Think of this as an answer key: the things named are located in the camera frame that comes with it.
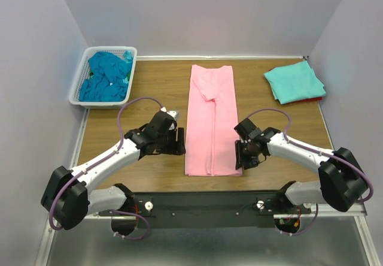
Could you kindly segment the pink t shirt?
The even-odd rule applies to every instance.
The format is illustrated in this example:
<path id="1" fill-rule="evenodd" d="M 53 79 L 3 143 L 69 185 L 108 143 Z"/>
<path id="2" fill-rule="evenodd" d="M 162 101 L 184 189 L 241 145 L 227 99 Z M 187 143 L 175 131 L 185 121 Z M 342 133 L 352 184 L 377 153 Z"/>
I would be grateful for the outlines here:
<path id="1" fill-rule="evenodd" d="M 241 176 L 236 169 L 238 124 L 233 68 L 191 67 L 185 175 Z"/>

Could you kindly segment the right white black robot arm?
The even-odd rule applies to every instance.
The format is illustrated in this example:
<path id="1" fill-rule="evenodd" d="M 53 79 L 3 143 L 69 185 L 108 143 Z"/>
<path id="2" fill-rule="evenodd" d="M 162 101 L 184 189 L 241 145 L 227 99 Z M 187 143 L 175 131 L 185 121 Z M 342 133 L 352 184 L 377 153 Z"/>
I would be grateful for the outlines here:
<path id="1" fill-rule="evenodd" d="M 367 191 L 369 185 L 354 155 L 343 147 L 321 149 L 289 137 L 275 128 L 261 130 L 250 119 L 244 119 L 234 130 L 240 139 L 235 142 L 236 168 L 247 170 L 260 164 L 259 156 L 276 156 L 303 166 L 317 174 L 312 182 L 290 181 L 264 207 L 289 213 L 296 206 L 328 204 L 346 212 Z"/>

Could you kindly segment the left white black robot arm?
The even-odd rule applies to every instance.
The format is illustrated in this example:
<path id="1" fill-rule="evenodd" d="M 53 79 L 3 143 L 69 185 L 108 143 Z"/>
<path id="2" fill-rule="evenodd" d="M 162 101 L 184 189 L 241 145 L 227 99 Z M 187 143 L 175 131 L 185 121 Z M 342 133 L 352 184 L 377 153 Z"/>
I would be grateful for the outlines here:
<path id="1" fill-rule="evenodd" d="M 88 214 L 100 211 L 128 214 L 133 201 L 127 187 L 97 189 L 97 186 L 145 156 L 185 154 L 184 128 L 177 126 L 178 116 L 178 111 L 162 108 L 149 123 L 128 131 L 120 142 L 92 160 L 70 170 L 63 166 L 56 168 L 41 198 L 51 227 L 69 230 Z"/>

